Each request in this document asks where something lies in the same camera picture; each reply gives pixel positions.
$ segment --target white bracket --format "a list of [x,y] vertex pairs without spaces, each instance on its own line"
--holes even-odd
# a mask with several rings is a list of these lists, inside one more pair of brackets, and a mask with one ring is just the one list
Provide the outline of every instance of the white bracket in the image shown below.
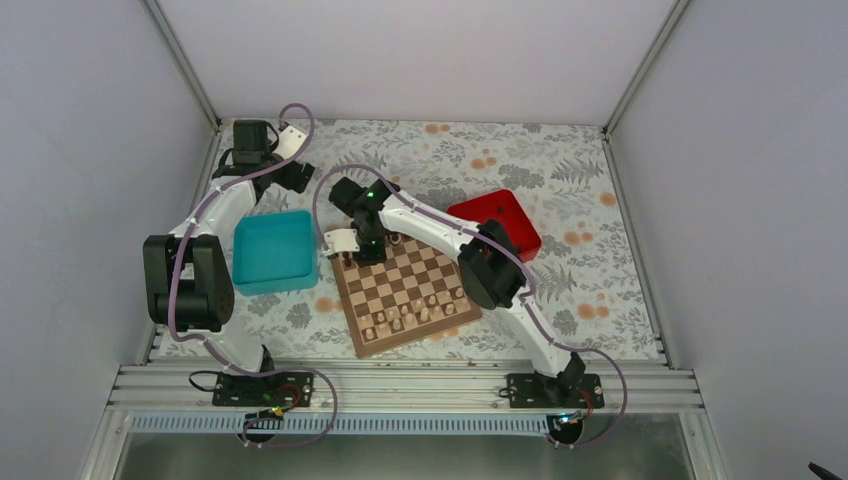
[[321,255],[325,257],[342,252],[359,251],[359,244],[356,242],[356,230],[352,228],[339,228],[332,232],[325,232],[324,243],[327,244],[327,248],[321,251]]

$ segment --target white wall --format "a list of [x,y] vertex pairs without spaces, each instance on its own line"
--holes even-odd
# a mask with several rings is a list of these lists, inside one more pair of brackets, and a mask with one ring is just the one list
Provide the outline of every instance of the white wall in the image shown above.
[[696,1],[614,149],[733,478],[848,478],[848,4]]
[[0,471],[75,478],[146,315],[141,246],[208,128],[137,0],[0,15]]
[[606,123],[673,0],[160,0],[222,116]]

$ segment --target black mounting plate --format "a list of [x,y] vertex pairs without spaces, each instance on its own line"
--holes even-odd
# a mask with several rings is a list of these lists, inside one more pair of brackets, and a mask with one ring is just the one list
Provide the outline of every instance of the black mounting plate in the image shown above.
[[308,407],[312,399],[314,379],[311,373],[283,372],[268,377],[218,374],[212,405],[216,407],[273,407],[281,400],[293,400],[291,390],[281,388],[297,385],[301,395],[295,407]]
[[[509,389],[509,408],[587,408],[583,395],[576,393],[562,405],[556,405],[548,398],[542,382],[534,373],[510,373],[506,376],[506,386]],[[595,393],[595,388],[601,386],[601,377],[591,373],[583,374],[577,385],[580,390],[589,394],[592,408],[604,406],[604,394]]]

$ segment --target wire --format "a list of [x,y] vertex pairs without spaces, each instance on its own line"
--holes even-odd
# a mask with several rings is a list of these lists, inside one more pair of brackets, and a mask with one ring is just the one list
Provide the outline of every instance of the wire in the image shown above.
[[[170,290],[169,290],[169,294],[168,294],[168,333],[170,333],[171,338],[175,342],[182,343],[182,342],[187,342],[189,340],[197,340],[197,341],[201,342],[203,344],[203,346],[206,348],[206,350],[209,352],[209,355],[212,356],[212,358],[214,358],[215,360],[220,362],[222,365],[224,365],[225,369],[229,368],[230,370],[232,370],[232,371],[234,371],[234,372],[236,372],[240,375],[244,375],[244,376],[247,376],[247,377],[254,377],[254,378],[262,378],[262,377],[270,377],[272,375],[276,375],[278,373],[283,373],[283,372],[309,372],[313,375],[317,375],[318,377],[320,377],[327,384],[327,387],[329,387],[330,393],[333,396],[333,413],[330,417],[330,421],[327,422],[327,426],[324,428],[324,430],[319,432],[314,437],[308,438],[306,440],[302,440],[302,441],[299,441],[299,442],[293,442],[293,443],[285,443],[285,444],[273,444],[273,445],[269,445],[269,447],[296,447],[296,446],[308,445],[310,443],[317,442],[318,440],[324,438],[330,432],[330,430],[333,428],[333,425],[335,424],[335,421],[336,421],[336,417],[338,416],[338,413],[339,413],[339,396],[338,396],[338,393],[336,392],[335,385],[333,385],[333,382],[330,380],[329,377],[324,375],[319,370],[316,370],[316,369],[311,368],[311,367],[293,366],[293,367],[278,368],[276,370],[270,370],[270,371],[267,371],[267,372],[251,372],[249,370],[242,368],[239,365],[235,365],[232,362],[230,362],[226,357],[224,357],[218,351],[217,348],[215,348],[215,345],[209,339],[207,339],[206,336],[203,335],[202,333],[187,333],[185,335],[180,335],[179,332],[177,332],[177,326],[176,326],[177,290],[179,289],[180,273],[182,272],[182,269],[183,269],[183,259],[185,258],[186,245],[188,245],[188,240],[191,237],[192,232],[194,232],[195,226],[197,224],[197,217],[202,216],[203,212],[205,212],[206,209],[209,208],[210,205],[212,205],[212,203],[215,201],[215,199],[217,199],[218,196],[220,196],[221,193],[223,193],[228,188],[231,188],[232,186],[237,185],[241,182],[247,182],[247,181],[253,180],[254,178],[261,177],[262,175],[266,175],[266,174],[271,173],[275,170],[279,170],[280,168],[283,168],[284,166],[288,165],[290,162],[297,160],[297,158],[300,157],[300,155],[303,153],[303,151],[306,150],[307,147],[309,147],[309,144],[312,143],[312,136],[315,133],[315,117],[312,115],[312,111],[309,110],[309,108],[306,105],[304,105],[302,103],[290,103],[290,104],[286,105],[285,107],[283,107],[283,109],[280,110],[280,124],[282,124],[283,116],[286,114],[286,112],[288,112],[292,108],[299,108],[299,109],[303,110],[304,112],[306,112],[306,115],[309,117],[309,133],[306,134],[306,138],[303,139],[303,143],[300,145],[300,148],[298,148],[297,151],[294,152],[288,159],[286,159],[286,160],[284,160],[280,163],[277,163],[277,164],[271,165],[267,168],[263,168],[262,170],[258,170],[256,172],[247,174],[243,177],[236,178],[234,180],[231,180],[231,181],[221,185],[220,189],[213,190],[206,198],[203,199],[203,201],[200,202],[200,205],[197,206],[197,210],[194,213],[195,216],[190,219],[191,221],[189,222],[188,228],[186,228],[186,231],[183,234],[183,237],[180,239],[180,243],[177,246],[177,253],[176,253],[176,256],[174,257],[174,273],[171,276],[171,285],[170,285]],[[247,441],[245,441],[245,445],[258,446],[259,444],[247,440]]]
[[[621,371],[621,367],[618,366],[618,363],[616,363],[616,361],[612,357],[610,357],[608,354],[606,354],[605,352],[603,352],[603,351],[601,351],[597,348],[591,348],[591,347],[577,348],[577,347],[571,347],[569,345],[565,345],[563,343],[558,342],[550,333],[547,332],[547,330],[545,330],[545,328],[542,326],[541,321],[536,316],[536,313],[533,311],[531,304],[528,302],[528,299],[532,299],[533,295],[535,295],[535,293],[536,293],[536,279],[533,277],[533,274],[530,272],[530,270],[527,268],[527,266],[524,265],[524,262],[522,262],[521,259],[519,259],[512,252],[510,252],[509,249],[507,249],[503,245],[499,244],[498,242],[494,241],[493,239],[490,239],[489,237],[486,237],[486,236],[480,234],[479,232],[467,229],[467,228],[463,227],[462,225],[460,225],[459,223],[454,222],[453,220],[441,217],[439,215],[439,213],[441,213],[441,212],[430,211],[428,208],[423,208],[421,205],[416,205],[414,202],[403,197],[400,194],[400,192],[398,192],[395,189],[395,187],[391,184],[391,182],[386,180],[386,177],[384,177],[375,168],[370,167],[368,165],[361,165],[361,164],[339,165],[337,167],[330,169],[330,171],[328,171],[327,174],[324,175],[321,178],[321,180],[318,181],[318,184],[315,187],[315,194],[312,197],[312,216],[313,216],[313,219],[314,219],[315,233],[317,234],[318,240],[321,242],[321,245],[322,245],[323,248],[325,248],[325,249],[327,248],[327,243],[324,240],[324,235],[323,235],[323,232],[321,231],[321,227],[318,225],[318,192],[321,190],[321,186],[323,186],[324,183],[326,183],[327,179],[331,175],[334,175],[334,174],[339,173],[339,172],[343,172],[345,170],[354,170],[354,169],[365,170],[366,172],[372,173],[381,182],[383,182],[383,184],[386,186],[386,188],[389,190],[389,192],[391,192],[391,194],[394,195],[398,199],[398,201],[400,201],[403,205],[412,209],[414,212],[419,213],[419,214],[421,214],[421,215],[423,215],[423,216],[425,216],[425,217],[427,217],[427,218],[429,218],[429,219],[431,219],[431,220],[433,220],[437,223],[441,223],[442,225],[445,225],[448,228],[454,229],[454,230],[456,230],[460,233],[470,235],[471,237],[474,237],[474,238],[482,241],[483,243],[489,245],[491,248],[493,248],[493,249],[497,250],[498,252],[500,252],[501,254],[503,254],[506,258],[508,258],[510,261],[512,261],[512,263],[514,263],[515,266],[518,267],[519,270],[521,270],[521,273],[524,275],[524,278],[527,279],[528,289],[523,294],[520,294],[518,296],[518,298],[519,298],[519,300],[521,300],[521,304],[524,307],[524,310],[530,316],[530,319],[533,321],[533,324],[536,326],[536,329],[539,330],[539,333],[542,335],[542,337],[545,339],[545,341],[547,341],[550,345],[552,345],[556,348],[559,348],[560,350],[565,350],[567,352],[594,353],[594,354],[600,355],[604,360],[606,360],[607,362],[609,362],[610,365],[612,365],[613,369],[615,369],[615,372],[618,375],[618,378],[621,380],[621,390],[622,390],[621,409],[619,410],[618,415],[616,416],[612,425],[610,425],[610,427],[607,428],[603,433],[601,433],[600,435],[598,435],[594,439],[589,440],[588,442],[584,442],[584,443],[581,443],[581,444],[578,444],[578,445],[569,445],[569,447],[571,449],[585,448],[585,447],[588,447],[590,445],[594,445],[597,442],[600,442],[604,438],[608,437],[610,434],[612,434],[612,432],[614,432],[619,427],[619,425],[621,425],[622,420],[624,420],[624,413],[627,411],[627,400],[628,400],[628,398],[627,398],[627,396],[628,396],[627,380],[625,380],[625,378],[624,378],[624,372]],[[554,445],[559,445],[559,442],[554,440],[553,437],[551,437],[550,435],[548,435],[547,438]]]
[[200,385],[194,383],[194,380],[191,377],[193,377],[195,375],[215,375],[215,376],[217,376],[218,373],[220,373],[220,372],[216,372],[215,370],[198,370],[196,372],[191,372],[191,373],[188,374],[188,383],[190,383],[192,387],[200,390],[201,392],[212,393],[212,392],[215,391],[214,388],[201,387]]
[[595,407],[592,405],[592,397],[586,393],[586,390],[580,390],[580,395],[583,397],[583,400],[586,400],[586,416],[584,419],[589,418],[592,415],[592,411],[595,410]]

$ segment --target floral mat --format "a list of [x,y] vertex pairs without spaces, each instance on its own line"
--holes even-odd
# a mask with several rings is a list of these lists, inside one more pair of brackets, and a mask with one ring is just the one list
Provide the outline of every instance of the floral mat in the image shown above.
[[[292,123],[307,131],[305,121]],[[219,156],[232,146],[232,120]],[[542,237],[528,265],[542,312],[563,341],[593,346],[616,359],[658,353],[633,257],[610,179],[598,127],[500,123],[319,120],[301,157],[316,167],[305,193],[273,186],[252,214],[308,209],[317,179],[336,165],[364,163],[440,209],[508,188]],[[348,175],[370,184],[365,172]],[[327,200],[318,202],[325,230],[347,225]],[[231,239],[222,239],[232,264]],[[236,292],[233,318],[276,357],[355,358],[330,262],[319,258],[318,285],[307,291],[245,297]],[[159,355],[205,355],[194,342],[165,335]],[[524,347],[492,313],[483,319],[372,358],[523,359]]]

